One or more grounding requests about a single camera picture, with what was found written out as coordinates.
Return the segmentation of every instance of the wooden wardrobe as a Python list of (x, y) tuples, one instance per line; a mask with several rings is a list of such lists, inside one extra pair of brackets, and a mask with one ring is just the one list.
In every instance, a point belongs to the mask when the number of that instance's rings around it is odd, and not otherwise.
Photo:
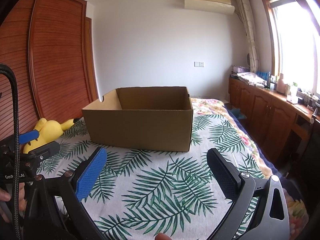
[[(81, 117), (97, 98), (85, 14), (84, 0), (20, 0), (0, 26), (0, 62), (18, 83), (20, 133), (42, 117)], [(3, 75), (0, 92), (1, 140), (13, 133), (11, 87)]]

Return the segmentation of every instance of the bed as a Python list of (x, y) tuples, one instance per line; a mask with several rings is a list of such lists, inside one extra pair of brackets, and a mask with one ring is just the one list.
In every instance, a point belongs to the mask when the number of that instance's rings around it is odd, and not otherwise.
[[(38, 173), (46, 178), (60, 176), (74, 170), (97, 146), (105, 147), (107, 163), (82, 203), (108, 238), (147, 240), (163, 232), (174, 240), (207, 239), (231, 205), (206, 163), (210, 148), (257, 178), (268, 179), (277, 170), (222, 102), (191, 101), (194, 116), (187, 153), (98, 145), (90, 140), (82, 118), (57, 140), (59, 154), (42, 162)], [(281, 182), (294, 239), (308, 222), (308, 214), (297, 190), (284, 178)], [(58, 197), (57, 203), (66, 214)], [(256, 203), (253, 198), (236, 236), (245, 232)]]

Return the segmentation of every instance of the black cable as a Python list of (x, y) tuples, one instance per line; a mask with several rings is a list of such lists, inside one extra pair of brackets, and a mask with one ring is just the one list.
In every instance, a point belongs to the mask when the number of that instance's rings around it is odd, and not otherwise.
[(19, 225), (19, 166), (20, 166), (20, 148), (19, 148), (19, 108), (18, 108), (18, 86), (13, 71), (9, 66), (0, 63), (0, 74), (5, 75), (10, 82), (12, 92), (12, 108), (13, 108), (13, 133), (14, 133), (14, 173), (12, 184), (13, 197), (13, 226), (16, 237), (21, 239)]

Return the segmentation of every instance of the cardboard box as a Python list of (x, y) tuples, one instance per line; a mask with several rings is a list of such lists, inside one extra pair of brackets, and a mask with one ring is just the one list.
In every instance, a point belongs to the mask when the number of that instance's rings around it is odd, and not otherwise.
[(82, 109), (91, 140), (116, 147), (187, 152), (193, 109), (186, 87), (118, 88)]

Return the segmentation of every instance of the human hand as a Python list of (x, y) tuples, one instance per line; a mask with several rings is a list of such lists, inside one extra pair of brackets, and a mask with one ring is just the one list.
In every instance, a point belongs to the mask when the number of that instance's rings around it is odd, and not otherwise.
[[(10, 201), (10, 194), (0, 188), (0, 201), (8, 202)], [(24, 199), (24, 183), (19, 183), (19, 211), (25, 211), (27, 202)], [(5, 215), (4, 211), (0, 208), (0, 215), (3, 217), (4, 221), (7, 223), (9, 219)]]
[(172, 239), (163, 233), (159, 233), (156, 235), (155, 240), (172, 240)]

